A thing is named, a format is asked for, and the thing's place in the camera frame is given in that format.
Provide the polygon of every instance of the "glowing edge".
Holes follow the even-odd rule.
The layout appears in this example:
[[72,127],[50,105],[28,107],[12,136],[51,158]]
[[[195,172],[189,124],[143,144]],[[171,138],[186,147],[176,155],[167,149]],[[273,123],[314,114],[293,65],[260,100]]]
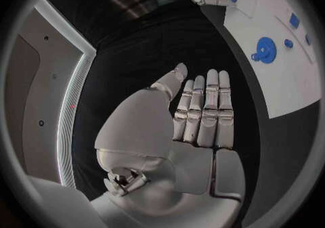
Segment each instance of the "glowing edge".
[[[57,139],[56,139],[56,153],[57,153],[57,166],[58,173],[60,176],[60,182],[64,186],[75,188],[74,177],[73,177],[73,169],[72,169],[72,157],[71,157],[71,144],[72,144],[72,131],[73,124],[75,119],[75,108],[70,108],[68,101],[73,99],[74,105],[77,106],[80,93],[85,82],[86,76],[89,72],[89,69],[92,65],[92,61],[96,56],[96,49],[79,33],[77,30],[68,23],[68,21],[47,1],[47,0],[39,0],[35,5],[35,9],[69,42],[71,42],[74,46],[76,46],[83,54],[78,61],[74,72],[71,75],[71,79],[69,84],[67,85],[66,92],[64,94],[60,116],[57,125]],[[72,93],[72,89],[77,88],[76,93]],[[60,156],[61,149],[63,146],[60,142],[60,137],[62,134],[62,129],[64,129],[64,120],[68,117],[67,113],[72,114],[70,121],[68,121],[68,132],[69,132],[69,140],[65,142],[69,146],[68,155],[64,155],[68,157],[68,166],[66,166],[68,172],[70,172],[71,176],[66,177],[65,172],[61,167],[63,167],[62,157]]]

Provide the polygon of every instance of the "black background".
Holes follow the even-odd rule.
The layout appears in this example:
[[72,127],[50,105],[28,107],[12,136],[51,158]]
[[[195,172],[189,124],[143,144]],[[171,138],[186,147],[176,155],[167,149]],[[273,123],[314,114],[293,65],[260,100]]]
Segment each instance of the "black background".
[[[320,15],[324,18],[322,6],[325,0],[311,0],[318,8]],[[1,0],[0,18],[3,17],[12,0]],[[300,227],[303,224],[308,225],[322,224],[323,193],[325,186],[325,175],[323,175],[313,193],[306,203],[294,215],[284,227]],[[21,209],[10,189],[5,185],[3,178],[0,180],[0,227],[37,227],[31,218]]]

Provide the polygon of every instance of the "white panel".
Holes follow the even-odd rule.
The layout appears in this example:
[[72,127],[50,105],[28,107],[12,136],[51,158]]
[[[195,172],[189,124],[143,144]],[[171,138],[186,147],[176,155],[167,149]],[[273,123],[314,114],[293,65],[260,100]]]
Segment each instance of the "white panel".
[[[250,13],[247,6],[255,10],[252,17],[247,15]],[[227,8],[224,25],[244,51],[258,78],[269,118],[294,112],[319,100],[321,87],[316,56],[313,46],[307,45],[303,26],[303,18],[306,22],[308,15],[298,14],[288,0],[238,0],[238,7]],[[300,18],[298,29],[289,24],[291,11]],[[261,37],[272,38],[277,46],[277,57],[271,64],[251,59]],[[286,38],[293,41],[292,49],[284,45]]]

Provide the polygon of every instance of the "blue object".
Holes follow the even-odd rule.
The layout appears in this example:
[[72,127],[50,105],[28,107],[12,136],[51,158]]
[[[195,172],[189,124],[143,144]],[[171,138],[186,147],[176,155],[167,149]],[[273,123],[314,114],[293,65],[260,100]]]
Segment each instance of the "blue object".
[[299,27],[299,23],[300,23],[299,18],[296,16],[296,14],[292,13],[292,14],[291,14],[291,17],[290,17],[290,24],[291,24],[295,29],[297,29],[297,28]]
[[311,41],[310,41],[310,38],[309,38],[308,34],[306,34],[305,38],[306,38],[307,44],[310,45],[311,44]]
[[291,40],[284,40],[284,44],[287,48],[293,48],[294,43]]
[[256,53],[252,54],[251,58],[254,61],[262,61],[269,64],[276,58],[276,46],[269,37],[262,37],[257,43]]

